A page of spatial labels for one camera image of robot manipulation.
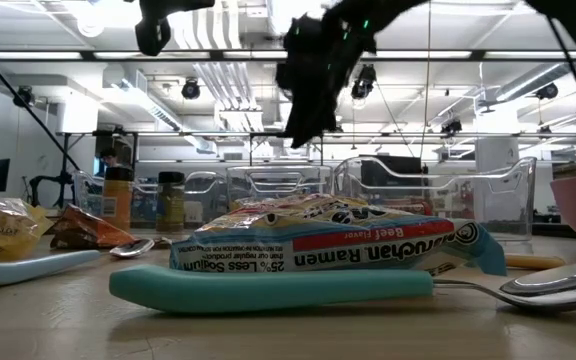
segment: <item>snack bag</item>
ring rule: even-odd
[[[129,233],[74,205],[68,205],[52,230],[55,237],[50,247],[57,249],[113,248],[136,240]]]
[[[172,244],[170,267],[209,272],[419,269],[473,260],[505,275],[501,246],[471,220],[448,220],[331,195],[242,203]]]
[[[0,199],[0,261],[26,257],[50,225],[45,210],[20,199]]]

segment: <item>ramen noodle package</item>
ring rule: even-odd
[[[52,230],[55,237],[50,247],[57,249],[112,248],[136,240],[129,233],[74,205],[68,205]]]
[[[26,257],[51,225],[43,209],[20,199],[0,199],[0,261]]]
[[[242,202],[172,244],[170,267],[206,272],[419,269],[467,262],[505,275],[501,246],[471,220],[444,219],[331,195]]]

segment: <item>person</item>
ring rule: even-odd
[[[104,163],[104,168],[100,169],[95,176],[104,177],[106,169],[110,167],[127,167],[119,163],[117,160],[117,151],[114,148],[105,148],[99,153],[99,158]]]

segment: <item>jar lid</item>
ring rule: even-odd
[[[184,174],[177,171],[162,171],[159,173],[160,184],[179,184],[184,182]]]
[[[125,167],[110,167],[106,169],[106,180],[132,181],[133,171]]]

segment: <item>teal spatula handle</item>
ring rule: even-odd
[[[152,265],[110,275],[110,293],[174,313],[232,313],[432,295],[432,277],[415,270],[200,273]]]
[[[0,263],[0,286],[45,276],[88,261],[99,259],[97,250],[46,256],[38,259]]]

